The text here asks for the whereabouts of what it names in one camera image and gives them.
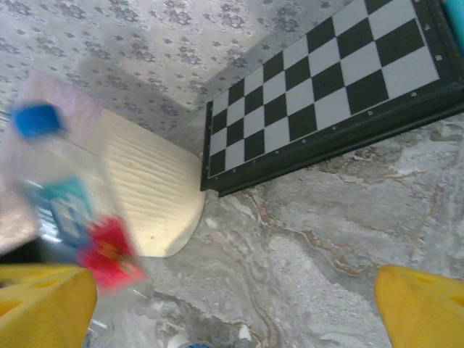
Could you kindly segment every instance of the yellow object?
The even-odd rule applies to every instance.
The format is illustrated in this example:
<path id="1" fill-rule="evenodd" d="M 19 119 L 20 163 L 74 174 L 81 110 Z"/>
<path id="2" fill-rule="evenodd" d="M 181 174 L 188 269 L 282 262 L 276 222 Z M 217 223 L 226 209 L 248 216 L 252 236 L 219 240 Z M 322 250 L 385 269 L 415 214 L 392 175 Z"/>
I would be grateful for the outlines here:
<path id="1" fill-rule="evenodd" d="M 0 347 L 78 348 L 96 305 L 90 270 L 0 266 Z"/>
<path id="2" fill-rule="evenodd" d="M 393 348 L 464 347 L 464 281 L 385 265 L 375 295 Z"/>

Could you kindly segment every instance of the blue object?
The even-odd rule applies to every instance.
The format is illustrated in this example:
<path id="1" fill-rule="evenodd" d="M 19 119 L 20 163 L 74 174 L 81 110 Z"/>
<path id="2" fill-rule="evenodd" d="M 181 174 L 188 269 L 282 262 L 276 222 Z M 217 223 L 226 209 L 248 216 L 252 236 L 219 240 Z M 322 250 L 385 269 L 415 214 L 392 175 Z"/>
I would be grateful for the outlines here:
<path id="1" fill-rule="evenodd" d="M 50 104 L 14 108 L 11 120 L 26 139 L 58 133 L 64 129 L 58 111 Z"/>
<path id="2" fill-rule="evenodd" d="M 446 0 L 444 8 L 447 11 L 461 52 L 464 53 L 464 0 Z"/>

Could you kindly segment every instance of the floor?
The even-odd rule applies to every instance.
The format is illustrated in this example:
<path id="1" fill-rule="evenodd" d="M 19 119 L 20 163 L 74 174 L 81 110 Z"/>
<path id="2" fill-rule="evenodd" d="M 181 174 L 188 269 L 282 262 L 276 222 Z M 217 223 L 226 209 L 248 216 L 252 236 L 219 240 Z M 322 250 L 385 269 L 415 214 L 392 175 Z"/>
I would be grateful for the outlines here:
<path id="1" fill-rule="evenodd" d="M 170 134 L 201 151 L 199 114 Z M 380 265 L 464 278 L 464 115 L 218 199 L 190 242 L 144 259 L 152 296 L 92 347 L 166 347 L 179 330 L 232 346 L 390 347 Z"/>

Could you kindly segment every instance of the red object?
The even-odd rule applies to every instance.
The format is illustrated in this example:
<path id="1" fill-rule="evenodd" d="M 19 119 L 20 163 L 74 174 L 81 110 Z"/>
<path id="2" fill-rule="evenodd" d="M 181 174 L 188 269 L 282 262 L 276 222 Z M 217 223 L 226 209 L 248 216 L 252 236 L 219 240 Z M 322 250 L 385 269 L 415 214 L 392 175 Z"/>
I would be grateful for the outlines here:
<path id="1" fill-rule="evenodd" d="M 92 223 L 89 230 L 94 245 L 78 253 L 78 262 L 92 271 L 103 292 L 145 279 L 146 274 L 137 264 L 122 219 L 106 217 L 102 224 Z"/>

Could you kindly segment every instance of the plastic bottle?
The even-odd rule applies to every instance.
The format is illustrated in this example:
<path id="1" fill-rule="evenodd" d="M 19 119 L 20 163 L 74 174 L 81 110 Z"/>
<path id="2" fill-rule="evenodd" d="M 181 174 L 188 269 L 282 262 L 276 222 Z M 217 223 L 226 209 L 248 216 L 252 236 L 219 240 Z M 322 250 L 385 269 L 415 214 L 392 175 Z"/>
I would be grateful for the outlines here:
<path id="1" fill-rule="evenodd" d="M 143 278 L 97 156 L 66 139 L 49 104 L 12 109 L 24 139 L 15 185 L 36 211 L 44 262 L 80 263 L 101 289 Z"/>
<path id="2" fill-rule="evenodd" d="M 187 335 L 184 333 L 178 333 L 175 335 L 169 343 L 167 348 L 212 348 L 209 344 L 205 343 L 192 343 Z"/>

